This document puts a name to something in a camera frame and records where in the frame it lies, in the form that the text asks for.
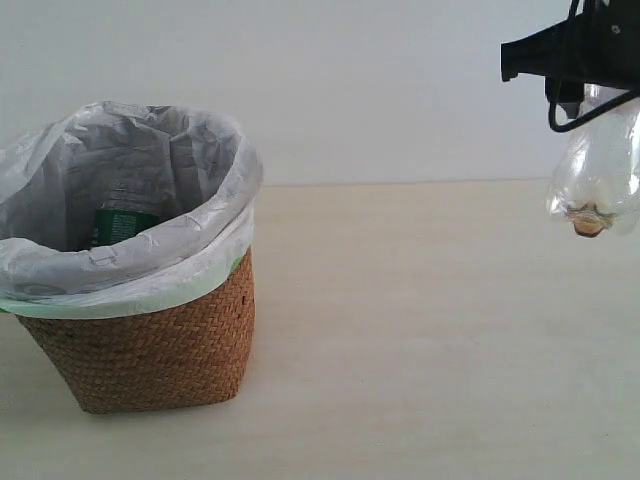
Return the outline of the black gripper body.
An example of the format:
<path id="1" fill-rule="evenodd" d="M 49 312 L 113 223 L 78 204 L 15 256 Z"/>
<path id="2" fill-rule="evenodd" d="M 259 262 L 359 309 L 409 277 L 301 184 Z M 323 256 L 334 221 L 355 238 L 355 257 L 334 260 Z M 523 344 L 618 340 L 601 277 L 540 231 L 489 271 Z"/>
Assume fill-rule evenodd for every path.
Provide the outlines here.
<path id="1" fill-rule="evenodd" d="M 548 116 L 562 107 L 569 118 L 579 118 L 586 84 L 615 88 L 622 93 L 584 116 L 597 118 L 639 97 L 639 3 L 585 1 L 570 5 L 558 28 L 546 77 Z"/>

